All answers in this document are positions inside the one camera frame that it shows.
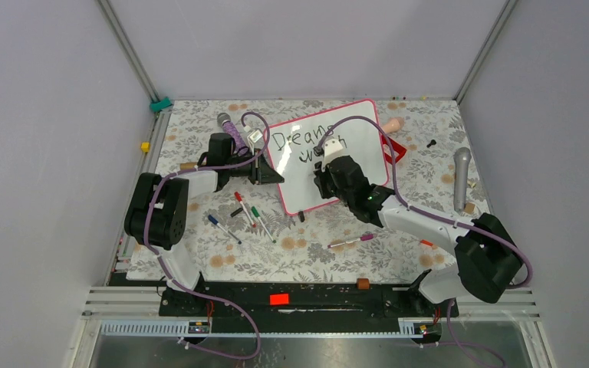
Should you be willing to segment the pink framed whiteboard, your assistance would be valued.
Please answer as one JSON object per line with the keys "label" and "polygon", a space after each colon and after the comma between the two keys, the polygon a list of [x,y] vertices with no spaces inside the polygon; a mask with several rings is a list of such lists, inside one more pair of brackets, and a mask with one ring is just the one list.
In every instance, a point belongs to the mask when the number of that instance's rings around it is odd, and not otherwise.
{"label": "pink framed whiteboard", "polygon": [[378,121],[377,108],[372,100],[333,107],[270,127],[268,161],[285,179],[278,184],[278,191],[287,215],[297,215],[337,201],[322,199],[314,184],[314,165],[322,161],[314,154],[314,147],[336,122],[346,117],[354,118],[340,125],[328,137],[342,143],[346,154],[360,165],[371,183],[384,185],[389,182],[380,132],[360,116]]}

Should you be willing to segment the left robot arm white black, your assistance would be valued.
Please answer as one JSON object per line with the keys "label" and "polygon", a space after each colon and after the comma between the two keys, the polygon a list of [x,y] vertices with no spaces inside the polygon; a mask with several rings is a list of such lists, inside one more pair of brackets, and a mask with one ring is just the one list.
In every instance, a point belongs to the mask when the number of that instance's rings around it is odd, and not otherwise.
{"label": "left robot arm white black", "polygon": [[125,216],[125,233],[156,256],[168,287],[180,291],[178,305],[190,315],[205,310],[207,295],[196,287],[201,272],[188,251],[178,246],[186,230],[189,201],[221,191],[232,178],[254,185],[285,181],[261,150],[239,149],[231,135],[214,133],[193,168],[164,177],[141,173]]}

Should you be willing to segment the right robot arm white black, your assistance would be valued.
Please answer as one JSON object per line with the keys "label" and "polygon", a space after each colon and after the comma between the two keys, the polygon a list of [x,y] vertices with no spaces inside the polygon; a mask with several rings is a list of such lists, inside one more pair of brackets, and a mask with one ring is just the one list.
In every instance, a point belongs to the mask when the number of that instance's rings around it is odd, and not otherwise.
{"label": "right robot arm white black", "polygon": [[315,163],[314,183],[322,198],[339,199],[359,221],[409,233],[453,255],[454,264],[413,282],[409,304],[416,314],[427,316],[443,301],[466,295],[494,304],[522,268],[532,275],[528,259],[494,215],[470,219],[411,205],[396,189],[371,184],[350,156]]}

